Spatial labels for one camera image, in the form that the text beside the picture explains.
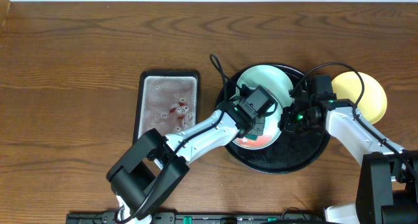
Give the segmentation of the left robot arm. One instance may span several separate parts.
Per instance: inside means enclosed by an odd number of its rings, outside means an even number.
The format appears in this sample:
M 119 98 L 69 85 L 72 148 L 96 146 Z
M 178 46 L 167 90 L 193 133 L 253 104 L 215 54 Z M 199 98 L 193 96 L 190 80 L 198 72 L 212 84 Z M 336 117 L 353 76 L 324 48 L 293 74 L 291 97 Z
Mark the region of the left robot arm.
M 154 212 L 189 172 L 189 164 L 236 138 L 248 134 L 267 107 L 248 100 L 222 102 L 206 120 L 174 134 L 150 129 L 106 175 L 120 207 L 116 223 L 136 223 Z

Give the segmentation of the yellow plate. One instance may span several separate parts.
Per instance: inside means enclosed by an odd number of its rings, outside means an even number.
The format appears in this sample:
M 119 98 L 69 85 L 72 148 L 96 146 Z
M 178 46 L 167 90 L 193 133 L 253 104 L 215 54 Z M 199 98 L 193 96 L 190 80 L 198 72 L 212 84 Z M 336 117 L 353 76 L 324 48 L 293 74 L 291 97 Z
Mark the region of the yellow plate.
M 365 119 L 377 123 L 387 109 L 387 96 L 381 84 L 373 77 L 360 72 L 364 83 L 364 93 L 358 104 L 358 109 Z M 362 85 L 358 76 L 353 72 L 344 72 L 332 80 L 332 88 L 337 99 L 350 99 L 354 103 L 361 94 Z

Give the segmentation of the light blue plate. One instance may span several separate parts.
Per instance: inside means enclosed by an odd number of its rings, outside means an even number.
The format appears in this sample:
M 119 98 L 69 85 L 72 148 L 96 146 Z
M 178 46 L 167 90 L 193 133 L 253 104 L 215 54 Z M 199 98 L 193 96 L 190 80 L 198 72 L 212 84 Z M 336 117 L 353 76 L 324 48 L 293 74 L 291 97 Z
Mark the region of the light blue plate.
M 278 102 L 277 110 L 271 116 L 256 117 L 254 128 L 247 135 L 258 135 L 257 140 L 238 136 L 233 140 L 233 144 L 247 150 L 260 150 L 270 146 L 281 134 L 278 125 L 282 112 L 281 104 Z
M 262 86 L 280 103 L 281 107 L 290 106 L 293 102 L 289 91 L 293 89 L 290 78 L 280 69 L 271 65 L 256 65 L 244 71 L 237 84 L 245 84 L 255 89 Z

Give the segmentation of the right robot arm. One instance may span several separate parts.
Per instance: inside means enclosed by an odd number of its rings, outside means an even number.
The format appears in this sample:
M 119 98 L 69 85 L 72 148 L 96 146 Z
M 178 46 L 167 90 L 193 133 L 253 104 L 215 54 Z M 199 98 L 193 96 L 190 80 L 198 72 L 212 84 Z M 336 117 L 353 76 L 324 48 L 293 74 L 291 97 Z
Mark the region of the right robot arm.
M 280 129 L 328 133 L 361 167 L 355 202 L 326 208 L 326 222 L 416 223 L 417 152 L 380 133 L 349 99 L 327 92 L 292 91 L 290 96 L 292 103 L 283 109 Z

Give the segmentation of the green yellow sponge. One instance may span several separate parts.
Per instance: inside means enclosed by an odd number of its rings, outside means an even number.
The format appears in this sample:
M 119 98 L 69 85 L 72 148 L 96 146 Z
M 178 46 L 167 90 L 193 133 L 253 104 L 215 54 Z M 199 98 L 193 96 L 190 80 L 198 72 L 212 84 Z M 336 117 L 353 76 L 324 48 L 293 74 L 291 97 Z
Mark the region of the green yellow sponge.
M 249 140 L 257 140 L 259 136 L 258 135 L 246 135 L 245 137 Z

